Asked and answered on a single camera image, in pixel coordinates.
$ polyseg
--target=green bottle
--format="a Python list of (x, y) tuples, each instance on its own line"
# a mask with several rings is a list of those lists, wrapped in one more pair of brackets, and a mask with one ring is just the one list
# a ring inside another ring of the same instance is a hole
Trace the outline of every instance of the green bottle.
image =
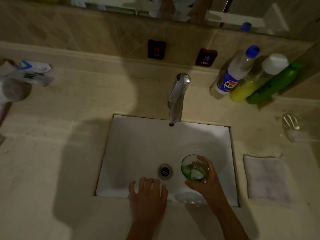
[(259, 104), (269, 99), (273, 94), (288, 86), (304, 68), (302, 64), (293, 63), (274, 76), (270, 81), (246, 98), (249, 104)]

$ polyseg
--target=faucet spout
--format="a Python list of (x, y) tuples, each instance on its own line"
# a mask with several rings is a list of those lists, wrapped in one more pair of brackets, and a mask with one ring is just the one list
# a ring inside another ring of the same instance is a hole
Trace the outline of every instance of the faucet spout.
[(168, 101), (170, 108), (169, 119), (172, 122), (181, 122), (184, 94), (191, 82), (191, 78), (186, 73), (180, 73), (174, 82), (171, 95)]

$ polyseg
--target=blue bottle cap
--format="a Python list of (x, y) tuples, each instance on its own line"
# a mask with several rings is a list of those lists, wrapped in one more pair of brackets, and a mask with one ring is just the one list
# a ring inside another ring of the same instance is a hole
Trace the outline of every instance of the blue bottle cap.
[(245, 22), (242, 24), (240, 30), (241, 31), (245, 31), (245, 32), (250, 32), (251, 31), (251, 27), (252, 27), (252, 24), (248, 23), (248, 22)]
[(250, 46), (247, 51), (245, 52), (245, 55), (249, 58), (255, 58), (260, 52), (260, 48), (256, 45)]

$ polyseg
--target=white rectangular sink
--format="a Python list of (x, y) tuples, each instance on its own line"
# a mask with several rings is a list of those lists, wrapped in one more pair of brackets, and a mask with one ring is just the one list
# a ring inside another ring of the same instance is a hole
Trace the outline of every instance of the white rectangular sink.
[(230, 131), (228, 127), (115, 115), (111, 123), (96, 195), (127, 198), (128, 186), (141, 177), (159, 178), (162, 164), (172, 177), (161, 180), (169, 191), (168, 201), (194, 190), (185, 185), (181, 161), (190, 154), (209, 158), (217, 171), (228, 202), (238, 205)]

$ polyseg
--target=sink drain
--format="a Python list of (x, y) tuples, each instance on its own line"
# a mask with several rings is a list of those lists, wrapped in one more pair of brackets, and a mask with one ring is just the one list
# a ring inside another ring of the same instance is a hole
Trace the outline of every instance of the sink drain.
[(162, 164), (158, 169), (158, 176), (162, 180), (168, 180), (174, 174), (172, 167), (168, 164)]

